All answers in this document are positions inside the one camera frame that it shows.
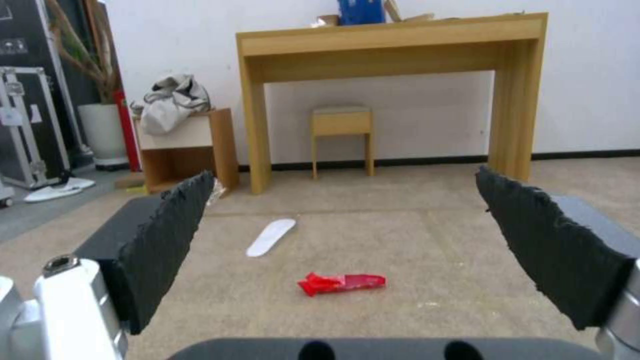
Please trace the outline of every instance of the white drawer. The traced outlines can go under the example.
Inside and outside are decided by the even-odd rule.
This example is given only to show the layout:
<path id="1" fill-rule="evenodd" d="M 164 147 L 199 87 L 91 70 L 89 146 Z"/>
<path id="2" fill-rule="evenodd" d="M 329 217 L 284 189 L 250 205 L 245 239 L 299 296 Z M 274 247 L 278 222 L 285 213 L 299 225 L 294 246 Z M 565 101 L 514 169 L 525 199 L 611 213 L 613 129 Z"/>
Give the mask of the white drawer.
<path id="1" fill-rule="evenodd" d="M 141 150 L 175 149 L 179 147 L 211 146 L 211 127 L 208 116 L 189 117 L 166 135 L 152 136 L 146 134 L 135 119 L 138 146 Z"/>

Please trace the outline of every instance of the wooden stool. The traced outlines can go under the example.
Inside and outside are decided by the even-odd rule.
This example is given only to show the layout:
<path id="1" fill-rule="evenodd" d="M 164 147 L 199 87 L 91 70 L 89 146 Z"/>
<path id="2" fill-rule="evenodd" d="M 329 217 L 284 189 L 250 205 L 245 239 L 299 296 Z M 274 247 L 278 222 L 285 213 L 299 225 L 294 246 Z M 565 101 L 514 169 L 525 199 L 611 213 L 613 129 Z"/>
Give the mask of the wooden stool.
<path id="1" fill-rule="evenodd" d="M 192 114 L 162 136 L 151 136 L 134 118 L 138 146 L 150 193 L 163 192 L 203 170 L 211 170 L 231 191 L 238 184 L 234 128 L 229 109 Z"/>
<path id="2" fill-rule="evenodd" d="M 365 106 L 332 106 L 313 110 L 311 116 L 311 161 L 314 179 L 318 178 L 316 137 L 357 134 L 365 136 L 365 166 L 367 175 L 373 176 L 373 115 L 371 109 Z"/>

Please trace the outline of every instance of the white shoe insole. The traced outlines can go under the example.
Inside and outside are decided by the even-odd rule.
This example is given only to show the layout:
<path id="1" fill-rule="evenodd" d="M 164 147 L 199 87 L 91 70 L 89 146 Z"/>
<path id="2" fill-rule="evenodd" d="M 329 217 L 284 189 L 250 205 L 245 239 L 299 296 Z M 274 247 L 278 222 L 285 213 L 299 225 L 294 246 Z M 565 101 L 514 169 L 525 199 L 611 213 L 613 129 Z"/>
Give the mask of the white shoe insole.
<path id="1" fill-rule="evenodd" d="M 291 218 L 275 220 L 270 223 L 262 230 L 249 249 L 246 250 L 246 255 L 250 258 L 256 258 L 266 254 L 294 225 L 296 225 L 296 221 Z"/>
<path id="2" fill-rule="evenodd" d="M 95 185 L 95 181 L 87 179 L 79 179 L 77 177 L 70 177 L 65 186 L 59 188 L 53 188 L 47 186 L 38 191 L 32 192 L 24 198 L 25 202 L 41 202 L 53 199 L 59 199 L 61 197 L 67 197 L 81 193 L 84 189 Z"/>

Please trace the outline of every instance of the red plastic wrapper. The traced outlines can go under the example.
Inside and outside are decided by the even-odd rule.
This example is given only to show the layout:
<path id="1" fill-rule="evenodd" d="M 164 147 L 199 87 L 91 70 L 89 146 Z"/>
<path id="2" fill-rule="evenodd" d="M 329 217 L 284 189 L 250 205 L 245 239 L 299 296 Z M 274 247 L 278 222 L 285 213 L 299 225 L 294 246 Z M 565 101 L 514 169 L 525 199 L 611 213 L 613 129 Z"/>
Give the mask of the red plastic wrapper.
<path id="1" fill-rule="evenodd" d="M 319 276 L 310 272 L 304 280 L 298 281 L 298 285 L 310 297 L 317 293 L 337 293 L 356 289 L 382 288 L 387 284 L 384 276 L 357 274 Z"/>

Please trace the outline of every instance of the red pole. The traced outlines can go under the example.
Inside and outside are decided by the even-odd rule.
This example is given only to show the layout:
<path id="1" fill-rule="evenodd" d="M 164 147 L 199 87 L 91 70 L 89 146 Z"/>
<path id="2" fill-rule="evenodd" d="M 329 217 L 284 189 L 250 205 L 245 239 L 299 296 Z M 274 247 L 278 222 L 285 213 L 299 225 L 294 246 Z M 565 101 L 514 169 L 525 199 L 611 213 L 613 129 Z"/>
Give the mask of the red pole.
<path id="1" fill-rule="evenodd" d="M 140 160 L 136 151 L 136 139 L 129 118 L 129 110 L 127 109 L 127 100 L 124 97 L 124 91 L 116 90 L 113 92 L 113 98 L 118 105 L 120 114 L 120 124 L 122 125 L 122 134 L 124 135 L 124 144 L 127 147 L 127 157 L 129 158 L 129 168 L 132 172 L 140 171 Z"/>

